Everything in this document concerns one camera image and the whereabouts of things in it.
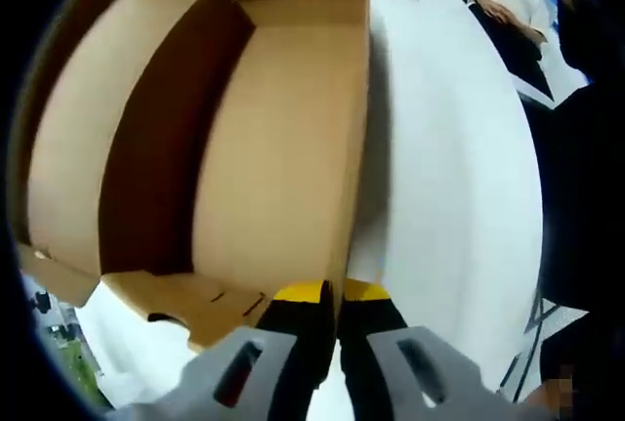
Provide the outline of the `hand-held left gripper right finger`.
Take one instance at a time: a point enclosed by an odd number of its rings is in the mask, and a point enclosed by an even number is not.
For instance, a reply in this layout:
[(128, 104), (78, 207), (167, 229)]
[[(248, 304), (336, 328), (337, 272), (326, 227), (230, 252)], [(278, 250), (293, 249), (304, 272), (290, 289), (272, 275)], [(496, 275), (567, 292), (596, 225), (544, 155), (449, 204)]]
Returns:
[(341, 367), (357, 420), (539, 420), (536, 405), (489, 391), (479, 367), (424, 326), (408, 326), (387, 291), (348, 279)]

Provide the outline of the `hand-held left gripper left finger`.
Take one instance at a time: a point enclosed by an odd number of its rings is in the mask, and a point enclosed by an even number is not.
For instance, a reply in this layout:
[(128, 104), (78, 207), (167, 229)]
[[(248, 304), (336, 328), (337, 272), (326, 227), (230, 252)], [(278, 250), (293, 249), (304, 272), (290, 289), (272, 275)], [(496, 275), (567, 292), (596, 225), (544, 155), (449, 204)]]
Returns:
[(239, 326), (189, 362), (161, 398), (115, 410), (117, 420), (303, 420), (335, 341), (329, 281), (280, 289), (255, 326)]

